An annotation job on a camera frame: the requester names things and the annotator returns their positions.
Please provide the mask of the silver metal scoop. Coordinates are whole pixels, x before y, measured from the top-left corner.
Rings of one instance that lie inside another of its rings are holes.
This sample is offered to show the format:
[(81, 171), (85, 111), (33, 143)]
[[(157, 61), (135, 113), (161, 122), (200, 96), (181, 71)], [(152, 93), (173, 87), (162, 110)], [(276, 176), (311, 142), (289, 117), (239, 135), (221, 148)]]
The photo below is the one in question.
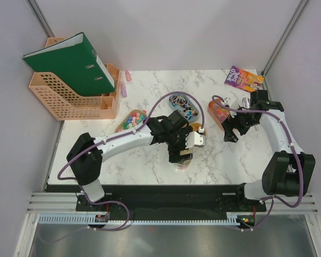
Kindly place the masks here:
[[(242, 104), (243, 104), (244, 109), (249, 110), (250, 107), (251, 107), (250, 99), (247, 98), (247, 97), (244, 97), (244, 98), (242, 99)], [(256, 131), (258, 131), (259, 128), (258, 128), (257, 124), (255, 123), (256, 115), (257, 115), (257, 113), (255, 113), (255, 114), (247, 114), (246, 121), (247, 121), (247, 124), (248, 124), (248, 125), (252, 125), (252, 126), (254, 127), (254, 129), (255, 129)]]

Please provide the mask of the clear plastic jar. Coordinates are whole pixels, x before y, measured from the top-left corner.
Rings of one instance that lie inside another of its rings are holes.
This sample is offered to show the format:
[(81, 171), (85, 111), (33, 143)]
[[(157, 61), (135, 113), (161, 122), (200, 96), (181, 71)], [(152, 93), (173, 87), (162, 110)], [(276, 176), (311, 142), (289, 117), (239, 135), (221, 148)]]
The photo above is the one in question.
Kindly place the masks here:
[(185, 160), (183, 162), (180, 162), (180, 163), (175, 163), (174, 166), (177, 170), (184, 170), (184, 169), (187, 169), (189, 167), (191, 163), (191, 160)]

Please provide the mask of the orange tray of gummies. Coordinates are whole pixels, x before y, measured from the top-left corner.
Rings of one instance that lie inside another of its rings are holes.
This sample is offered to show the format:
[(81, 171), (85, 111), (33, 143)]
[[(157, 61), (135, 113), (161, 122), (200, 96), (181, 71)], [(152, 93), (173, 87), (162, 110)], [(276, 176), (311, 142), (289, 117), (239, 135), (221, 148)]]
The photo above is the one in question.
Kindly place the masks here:
[(222, 123), (228, 118), (230, 111), (217, 105), (214, 101), (210, 101), (208, 104), (208, 113), (219, 126), (219, 128), (224, 131)]

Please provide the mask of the tan tray of popsicle candies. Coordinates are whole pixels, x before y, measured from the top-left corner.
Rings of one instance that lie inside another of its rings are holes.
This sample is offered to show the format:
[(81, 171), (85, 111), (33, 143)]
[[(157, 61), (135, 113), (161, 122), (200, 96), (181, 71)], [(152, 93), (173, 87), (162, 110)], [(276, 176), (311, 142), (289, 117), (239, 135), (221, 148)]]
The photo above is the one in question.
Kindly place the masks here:
[(190, 123), (189, 125), (193, 128), (194, 132), (197, 132), (198, 134), (203, 135), (205, 137), (208, 136), (207, 130), (205, 128), (202, 128), (201, 123)]

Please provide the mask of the grey tray of lollipops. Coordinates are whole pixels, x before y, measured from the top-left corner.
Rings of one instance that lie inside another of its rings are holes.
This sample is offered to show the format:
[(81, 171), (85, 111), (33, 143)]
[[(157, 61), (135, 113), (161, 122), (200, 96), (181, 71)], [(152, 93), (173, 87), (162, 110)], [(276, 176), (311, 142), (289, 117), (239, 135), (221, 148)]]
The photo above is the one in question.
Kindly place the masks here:
[(169, 96), (169, 104), (173, 110), (177, 110), (187, 119), (194, 122), (199, 118), (200, 112), (191, 100), (183, 94), (172, 94)]

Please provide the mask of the beige tray of star candies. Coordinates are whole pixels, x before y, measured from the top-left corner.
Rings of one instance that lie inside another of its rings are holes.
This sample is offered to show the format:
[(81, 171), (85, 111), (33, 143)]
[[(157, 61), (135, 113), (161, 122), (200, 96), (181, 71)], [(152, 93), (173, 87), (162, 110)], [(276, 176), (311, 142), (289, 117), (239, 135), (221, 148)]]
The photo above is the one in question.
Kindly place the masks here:
[(122, 132), (127, 129), (133, 129), (138, 125), (144, 123), (146, 118), (147, 112), (145, 110), (132, 110), (117, 126), (115, 132)]

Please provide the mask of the gold jar lid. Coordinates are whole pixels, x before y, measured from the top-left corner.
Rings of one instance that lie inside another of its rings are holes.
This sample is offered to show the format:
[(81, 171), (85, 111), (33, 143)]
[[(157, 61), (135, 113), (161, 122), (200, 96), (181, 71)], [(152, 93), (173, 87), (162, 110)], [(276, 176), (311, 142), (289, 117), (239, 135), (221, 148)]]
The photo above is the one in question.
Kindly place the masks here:
[(192, 160), (192, 158), (193, 158), (193, 153), (191, 149), (182, 150), (180, 151), (180, 154), (179, 154), (179, 163), (185, 160)]

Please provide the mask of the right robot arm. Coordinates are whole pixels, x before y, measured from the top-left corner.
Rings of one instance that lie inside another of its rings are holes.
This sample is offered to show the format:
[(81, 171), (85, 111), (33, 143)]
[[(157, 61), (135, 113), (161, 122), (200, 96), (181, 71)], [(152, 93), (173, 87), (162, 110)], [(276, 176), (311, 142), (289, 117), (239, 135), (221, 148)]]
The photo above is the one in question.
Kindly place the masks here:
[(220, 106), (228, 112), (221, 121), (224, 141), (237, 142), (235, 130), (244, 135), (251, 127), (260, 125), (273, 152), (261, 179), (244, 184), (243, 192), (234, 197), (237, 209), (248, 210), (254, 200), (273, 195), (301, 200), (307, 193), (316, 160), (295, 141), (287, 127), (282, 104), (269, 100), (266, 90), (256, 90), (250, 95), (249, 107), (232, 108), (226, 101), (221, 101)]

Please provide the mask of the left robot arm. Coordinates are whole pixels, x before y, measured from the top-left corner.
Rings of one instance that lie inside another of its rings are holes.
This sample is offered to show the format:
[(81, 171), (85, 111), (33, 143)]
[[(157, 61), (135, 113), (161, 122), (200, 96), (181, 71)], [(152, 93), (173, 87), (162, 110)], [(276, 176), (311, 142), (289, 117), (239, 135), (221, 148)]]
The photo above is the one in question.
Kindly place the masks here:
[(94, 210), (105, 208), (107, 198), (99, 176), (101, 165), (113, 156), (133, 148), (165, 143), (171, 163), (186, 163), (192, 159), (196, 132), (185, 118), (174, 111), (169, 116), (148, 117), (143, 124), (109, 136), (93, 138), (80, 135), (66, 159)]

